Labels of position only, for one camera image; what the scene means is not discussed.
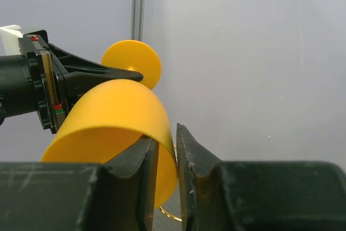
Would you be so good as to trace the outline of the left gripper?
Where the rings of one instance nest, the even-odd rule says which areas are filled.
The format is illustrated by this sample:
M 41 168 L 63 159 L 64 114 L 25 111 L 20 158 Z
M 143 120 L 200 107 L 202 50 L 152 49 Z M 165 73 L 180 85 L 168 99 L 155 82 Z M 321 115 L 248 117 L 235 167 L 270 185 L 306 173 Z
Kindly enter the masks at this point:
M 20 28 L 17 48 L 22 78 L 16 115 L 36 112 L 43 129 L 53 134 L 70 107 L 93 87 L 110 80 L 143 79 L 140 72 L 101 65 L 57 47 L 44 29 Z

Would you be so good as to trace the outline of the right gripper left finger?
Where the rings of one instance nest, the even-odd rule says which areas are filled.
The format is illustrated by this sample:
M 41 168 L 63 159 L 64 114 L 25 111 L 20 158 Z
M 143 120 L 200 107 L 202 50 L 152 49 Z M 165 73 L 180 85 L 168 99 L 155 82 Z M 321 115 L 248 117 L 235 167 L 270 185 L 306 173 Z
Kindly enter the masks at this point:
M 114 203 L 118 230 L 152 230 L 159 143 L 141 136 L 105 163 L 115 179 Z

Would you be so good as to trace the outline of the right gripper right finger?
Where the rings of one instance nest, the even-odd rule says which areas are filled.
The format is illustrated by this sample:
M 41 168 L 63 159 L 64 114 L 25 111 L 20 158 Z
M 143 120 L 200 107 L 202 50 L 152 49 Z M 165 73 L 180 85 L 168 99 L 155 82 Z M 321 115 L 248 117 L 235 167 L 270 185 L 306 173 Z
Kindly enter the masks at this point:
M 178 123 L 176 147 L 183 230 L 224 230 L 221 160 Z

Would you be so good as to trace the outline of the orange goblet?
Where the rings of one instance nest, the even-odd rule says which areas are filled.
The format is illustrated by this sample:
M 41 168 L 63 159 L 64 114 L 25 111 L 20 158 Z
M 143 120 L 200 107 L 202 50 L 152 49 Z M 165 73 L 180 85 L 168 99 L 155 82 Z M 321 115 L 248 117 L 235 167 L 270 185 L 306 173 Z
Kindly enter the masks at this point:
M 173 194 L 177 163 L 168 114 L 153 88 L 161 78 L 159 56 L 149 45 L 123 40 L 109 47 L 102 64 L 139 72 L 140 82 L 117 79 L 101 83 L 74 105 L 45 150 L 43 162 L 105 163 L 141 136 L 159 144 L 155 207 Z

